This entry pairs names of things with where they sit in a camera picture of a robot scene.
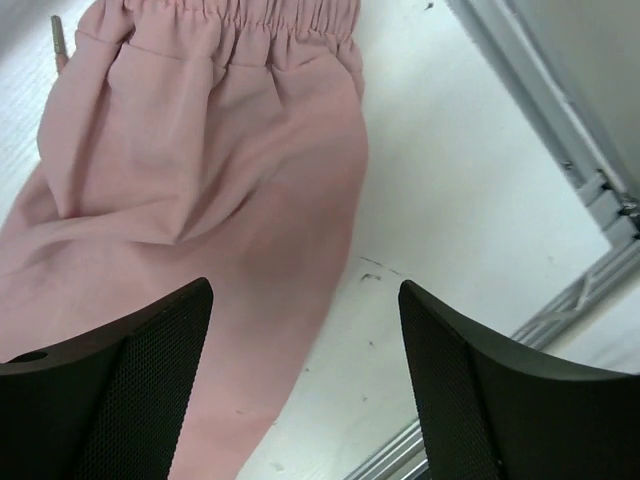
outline metal frame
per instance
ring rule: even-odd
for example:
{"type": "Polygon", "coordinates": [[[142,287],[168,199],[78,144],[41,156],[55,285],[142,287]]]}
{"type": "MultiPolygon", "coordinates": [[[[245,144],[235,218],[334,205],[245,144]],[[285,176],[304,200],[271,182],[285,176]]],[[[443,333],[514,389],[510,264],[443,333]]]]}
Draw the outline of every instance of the metal frame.
{"type": "MultiPolygon", "coordinates": [[[[640,270],[640,207],[554,78],[509,0],[449,0],[474,42],[499,74],[580,199],[611,250],[512,338],[544,350],[640,270]]],[[[412,480],[428,470],[418,420],[365,461],[346,480],[412,480]]]]}

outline elastic waistband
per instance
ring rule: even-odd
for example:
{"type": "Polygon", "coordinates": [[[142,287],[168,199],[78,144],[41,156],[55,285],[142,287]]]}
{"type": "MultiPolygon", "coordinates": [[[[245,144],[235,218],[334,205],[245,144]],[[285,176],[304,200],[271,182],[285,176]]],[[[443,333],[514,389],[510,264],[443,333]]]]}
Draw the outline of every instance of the elastic waistband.
{"type": "Polygon", "coordinates": [[[254,25],[344,38],[353,33],[360,0],[124,0],[124,7],[175,8],[177,14],[216,16],[237,28],[254,25]]]}

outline metal bar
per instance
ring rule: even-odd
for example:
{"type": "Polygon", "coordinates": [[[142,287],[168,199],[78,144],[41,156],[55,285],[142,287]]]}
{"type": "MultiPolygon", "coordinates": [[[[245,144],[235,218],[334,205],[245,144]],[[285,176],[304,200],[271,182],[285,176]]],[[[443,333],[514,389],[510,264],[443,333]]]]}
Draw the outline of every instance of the metal bar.
{"type": "Polygon", "coordinates": [[[622,216],[616,220],[605,232],[605,236],[611,245],[627,244],[637,234],[638,230],[629,217],[622,216]]]}
{"type": "Polygon", "coordinates": [[[429,470],[429,461],[425,458],[422,462],[413,467],[413,469],[410,470],[409,473],[403,476],[400,480],[415,480],[419,475],[422,475],[427,470],[429,470]]]}
{"type": "MultiPolygon", "coordinates": [[[[450,6],[456,13],[473,12],[476,21],[482,25],[482,29],[492,39],[495,48],[510,65],[510,70],[515,72],[516,78],[505,83],[507,86],[516,82],[522,84],[522,89],[528,93],[528,97],[532,99],[533,104],[550,126],[550,129],[540,134],[545,138],[551,130],[551,135],[564,145],[569,157],[556,158],[560,165],[565,170],[577,171],[583,183],[598,170],[603,170],[616,189],[621,192],[626,191],[625,182],[613,169],[601,146],[585,126],[573,101],[554,78],[526,26],[509,2],[457,0],[451,1],[450,6]]],[[[531,106],[525,102],[521,103],[521,108],[526,113],[531,106]]]]}
{"type": "Polygon", "coordinates": [[[57,15],[51,17],[51,32],[53,35],[53,51],[56,56],[56,69],[58,75],[60,75],[64,67],[67,66],[69,55],[67,54],[67,44],[64,38],[62,20],[57,15]]]}
{"type": "Polygon", "coordinates": [[[531,96],[527,86],[521,81],[513,63],[499,45],[501,39],[493,34],[470,2],[449,0],[447,3],[464,25],[465,30],[471,35],[474,43],[478,45],[485,58],[498,73],[553,158],[564,170],[567,178],[576,188],[582,186],[588,178],[595,175],[596,168],[574,168],[571,162],[573,155],[560,140],[553,125],[549,123],[547,115],[531,96]]]}
{"type": "Polygon", "coordinates": [[[620,218],[622,205],[611,191],[604,192],[588,207],[589,213],[603,230],[608,229],[620,218]]]}
{"type": "Polygon", "coordinates": [[[388,480],[420,452],[424,452],[424,443],[420,422],[416,419],[345,480],[388,480]]]}
{"type": "Polygon", "coordinates": [[[595,202],[604,192],[607,179],[602,172],[597,172],[578,190],[578,196],[587,207],[595,202]]]}
{"type": "Polygon", "coordinates": [[[640,241],[635,241],[631,246],[622,251],[608,265],[607,275],[603,275],[598,284],[591,292],[585,306],[579,315],[570,317],[566,321],[554,322],[543,326],[532,339],[541,348],[548,348],[566,331],[575,326],[589,311],[593,309],[601,300],[615,291],[624,281],[640,268],[640,241]]]}
{"type": "Polygon", "coordinates": [[[613,291],[640,263],[634,258],[640,247],[637,231],[628,218],[621,218],[611,230],[626,230],[626,236],[618,238],[617,247],[603,256],[580,279],[558,295],[538,315],[514,334],[514,340],[526,343],[537,336],[558,328],[552,324],[573,324],[613,291]]]}

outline dark scuff mark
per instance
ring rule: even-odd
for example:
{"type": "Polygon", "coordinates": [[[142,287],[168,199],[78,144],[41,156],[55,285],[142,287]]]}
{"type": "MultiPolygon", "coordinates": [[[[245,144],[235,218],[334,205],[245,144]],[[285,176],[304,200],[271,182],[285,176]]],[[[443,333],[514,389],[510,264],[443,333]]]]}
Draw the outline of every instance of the dark scuff mark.
{"type": "Polygon", "coordinates": [[[394,270],[393,268],[389,268],[389,267],[383,265],[380,262],[376,262],[375,260],[371,260],[370,258],[367,258],[367,257],[358,257],[358,258],[360,260],[364,260],[365,262],[369,262],[369,263],[371,263],[373,265],[376,265],[378,267],[384,268],[385,270],[388,270],[389,272],[393,273],[394,275],[398,275],[399,277],[405,276],[404,274],[398,272],[397,270],[394,270]]]}
{"type": "Polygon", "coordinates": [[[382,277],[380,275],[373,275],[372,273],[365,273],[360,279],[360,283],[368,279],[377,280],[379,282],[380,280],[382,280],[382,277]]]}

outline pink trousers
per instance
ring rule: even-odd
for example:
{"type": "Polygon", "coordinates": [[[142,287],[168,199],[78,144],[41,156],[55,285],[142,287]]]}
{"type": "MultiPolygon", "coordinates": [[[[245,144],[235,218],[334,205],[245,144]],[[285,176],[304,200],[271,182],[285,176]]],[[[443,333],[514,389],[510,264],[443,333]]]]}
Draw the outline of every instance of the pink trousers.
{"type": "Polygon", "coordinates": [[[235,478],[326,316],[367,161],[358,10],[100,0],[50,94],[0,234],[0,361],[207,277],[172,478],[235,478]]]}

